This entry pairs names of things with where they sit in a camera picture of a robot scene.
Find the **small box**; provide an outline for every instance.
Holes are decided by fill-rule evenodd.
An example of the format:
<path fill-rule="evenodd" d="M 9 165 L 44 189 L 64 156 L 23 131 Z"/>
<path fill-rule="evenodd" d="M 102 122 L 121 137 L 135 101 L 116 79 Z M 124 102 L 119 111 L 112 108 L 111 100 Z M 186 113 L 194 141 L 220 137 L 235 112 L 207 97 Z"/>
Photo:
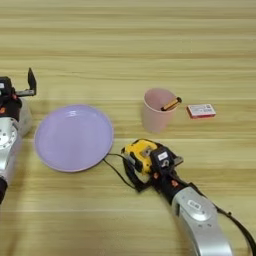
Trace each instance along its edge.
<path fill-rule="evenodd" d="M 188 113 L 191 118 L 214 117 L 216 112 L 211 104 L 188 105 Z"/>

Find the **purple plate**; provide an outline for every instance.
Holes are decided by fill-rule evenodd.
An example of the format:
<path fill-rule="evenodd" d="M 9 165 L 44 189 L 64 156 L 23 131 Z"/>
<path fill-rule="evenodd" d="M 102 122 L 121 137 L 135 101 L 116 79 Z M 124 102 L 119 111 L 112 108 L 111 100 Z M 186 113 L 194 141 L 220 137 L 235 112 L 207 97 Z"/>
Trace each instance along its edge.
<path fill-rule="evenodd" d="M 40 124 L 35 149 L 49 167 L 63 172 L 78 172 L 99 163 L 113 143 L 110 120 L 87 105 L 57 109 Z"/>

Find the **pink mug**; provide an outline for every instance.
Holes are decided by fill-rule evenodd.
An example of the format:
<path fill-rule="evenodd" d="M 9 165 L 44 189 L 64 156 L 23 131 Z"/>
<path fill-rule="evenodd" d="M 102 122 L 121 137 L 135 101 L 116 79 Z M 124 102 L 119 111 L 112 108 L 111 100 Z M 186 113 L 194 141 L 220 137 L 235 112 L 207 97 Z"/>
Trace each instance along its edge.
<path fill-rule="evenodd" d="M 153 88 L 145 93 L 142 124 L 147 131 L 159 133 L 167 127 L 176 108 L 167 111 L 162 111 L 161 108 L 174 99 L 176 96 L 167 89 Z"/>

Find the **orange pen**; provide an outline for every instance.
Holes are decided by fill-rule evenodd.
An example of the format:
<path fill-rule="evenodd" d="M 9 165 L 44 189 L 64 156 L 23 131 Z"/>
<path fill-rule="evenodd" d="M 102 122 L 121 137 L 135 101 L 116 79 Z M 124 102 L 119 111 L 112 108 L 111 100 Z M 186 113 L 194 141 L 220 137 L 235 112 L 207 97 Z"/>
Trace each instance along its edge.
<path fill-rule="evenodd" d="M 162 111 L 171 110 L 171 109 L 177 107 L 181 102 L 182 102 L 182 99 L 180 97 L 177 97 L 175 100 L 173 100 L 172 102 L 170 102 L 167 105 L 165 105 L 164 107 L 162 107 L 161 110 Z"/>

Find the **wood grain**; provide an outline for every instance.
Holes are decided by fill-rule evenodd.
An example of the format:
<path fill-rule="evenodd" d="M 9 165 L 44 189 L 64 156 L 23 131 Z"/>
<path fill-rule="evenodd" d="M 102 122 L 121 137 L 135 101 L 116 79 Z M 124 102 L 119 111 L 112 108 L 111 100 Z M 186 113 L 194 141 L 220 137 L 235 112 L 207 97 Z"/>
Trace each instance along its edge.
<path fill-rule="evenodd" d="M 112 120 L 119 152 L 137 138 L 185 158 L 182 178 L 244 223 L 256 237 L 256 2 L 253 0 L 6 0 L 0 3 L 0 73 L 38 96 L 17 174 L 1 208 L 6 256 L 188 255 L 170 207 L 154 191 L 137 195 L 104 163 L 63 174 L 38 159 L 33 136 L 58 107 L 86 103 Z M 141 125 L 151 87 L 183 98 L 158 135 Z M 212 103 L 217 116 L 191 120 L 186 105 Z M 111 161 L 120 171 L 119 159 Z M 249 255 L 228 220 L 235 255 Z"/>

